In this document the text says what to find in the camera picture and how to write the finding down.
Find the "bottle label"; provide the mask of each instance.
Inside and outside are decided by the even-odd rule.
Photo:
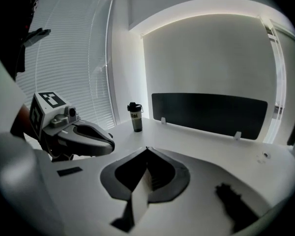
[[[137,120],[142,118],[141,112],[130,112],[130,116],[132,120]]]

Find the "window blinds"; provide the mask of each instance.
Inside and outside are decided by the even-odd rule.
[[[39,0],[29,31],[51,29],[26,48],[25,72],[17,84],[27,96],[55,91],[77,108],[81,119],[114,127],[106,59],[112,0]]]

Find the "water bottle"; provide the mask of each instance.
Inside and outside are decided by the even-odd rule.
[[[127,110],[130,112],[134,132],[142,131],[142,105],[130,102]]]

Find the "window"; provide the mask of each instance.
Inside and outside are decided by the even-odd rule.
[[[25,51],[17,84],[30,107],[36,91],[55,91],[81,119],[115,126],[107,73],[107,28],[112,0],[39,0],[29,31],[50,29]]]
[[[269,29],[266,27],[268,36],[273,49],[275,67],[276,67],[276,98],[275,108],[271,119],[270,127],[264,138],[264,143],[273,144],[274,139],[278,133],[281,125],[282,113],[285,107],[286,99],[286,71],[283,59],[283,52],[281,49],[280,41],[277,37],[275,27]]]

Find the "white desk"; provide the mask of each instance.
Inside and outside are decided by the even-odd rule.
[[[133,131],[131,121],[109,130],[113,153],[131,153],[139,147],[155,147],[214,163],[255,189],[273,207],[295,188],[295,158],[286,147],[255,141],[235,141],[173,124],[143,118],[143,131]],[[270,155],[265,158],[263,152]]]

